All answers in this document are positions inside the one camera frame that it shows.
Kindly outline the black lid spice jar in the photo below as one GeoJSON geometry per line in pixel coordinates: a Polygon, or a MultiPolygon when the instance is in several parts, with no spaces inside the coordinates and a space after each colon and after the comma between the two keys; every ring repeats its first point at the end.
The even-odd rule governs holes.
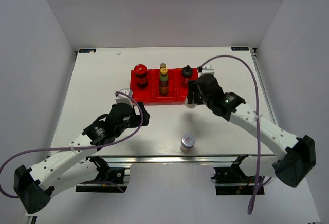
{"type": "Polygon", "coordinates": [[[181,86],[184,88],[188,87],[190,79],[193,77],[193,69],[187,65],[181,70],[181,86]]]}

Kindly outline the yellow cap sauce bottle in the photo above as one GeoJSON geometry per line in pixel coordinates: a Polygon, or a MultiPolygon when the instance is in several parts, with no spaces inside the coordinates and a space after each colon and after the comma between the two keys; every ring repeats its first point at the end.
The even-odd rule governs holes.
{"type": "Polygon", "coordinates": [[[168,79],[168,69],[161,68],[160,69],[160,77],[159,77],[159,90],[161,95],[166,95],[169,89],[169,79],[168,79]]]}

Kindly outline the red lid sauce jar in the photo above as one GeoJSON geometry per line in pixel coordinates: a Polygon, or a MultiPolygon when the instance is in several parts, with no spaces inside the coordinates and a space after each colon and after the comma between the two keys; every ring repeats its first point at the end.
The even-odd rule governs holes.
{"type": "Polygon", "coordinates": [[[136,84],[139,88],[146,88],[148,85],[147,67],[143,64],[138,64],[134,67],[136,84]]]}

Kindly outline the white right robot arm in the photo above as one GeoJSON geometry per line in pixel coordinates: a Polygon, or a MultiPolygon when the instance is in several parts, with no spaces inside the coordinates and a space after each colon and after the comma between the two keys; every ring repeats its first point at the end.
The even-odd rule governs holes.
{"type": "Polygon", "coordinates": [[[205,105],[215,115],[260,137],[274,154],[260,160],[256,156],[240,155],[230,167],[216,169],[213,177],[216,183],[240,183],[259,174],[296,187],[316,165],[315,142],[311,137],[298,137],[257,116],[243,98],[233,92],[223,92],[211,74],[190,81],[186,102],[205,105]]]}

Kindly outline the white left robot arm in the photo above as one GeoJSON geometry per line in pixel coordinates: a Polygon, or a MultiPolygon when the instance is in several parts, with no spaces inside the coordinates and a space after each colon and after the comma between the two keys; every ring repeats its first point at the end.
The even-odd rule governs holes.
{"type": "Polygon", "coordinates": [[[84,182],[105,182],[111,169],[95,153],[102,145],[115,144],[115,139],[128,128],[147,126],[150,114],[138,102],[140,113],[126,103],[112,105],[109,114],[99,116],[69,146],[29,168],[14,172],[14,191],[28,214],[44,208],[55,195],[84,182]]]}

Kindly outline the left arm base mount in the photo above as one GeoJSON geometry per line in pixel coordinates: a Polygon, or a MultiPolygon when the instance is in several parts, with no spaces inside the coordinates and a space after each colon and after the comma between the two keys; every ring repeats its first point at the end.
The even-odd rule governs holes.
{"type": "Polygon", "coordinates": [[[89,157],[86,162],[96,165],[98,174],[92,181],[76,186],[80,193],[124,193],[130,180],[130,166],[106,162],[100,156],[89,157]]]}

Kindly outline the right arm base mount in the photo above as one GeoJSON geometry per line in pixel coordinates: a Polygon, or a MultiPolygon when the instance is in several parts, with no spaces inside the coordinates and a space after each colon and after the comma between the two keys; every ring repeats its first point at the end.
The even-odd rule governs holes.
{"type": "Polygon", "coordinates": [[[240,155],[229,167],[214,168],[211,181],[215,184],[217,196],[252,195],[255,186],[255,175],[246,176],[239,168],[243,159],[249,155],[240,155]]]}

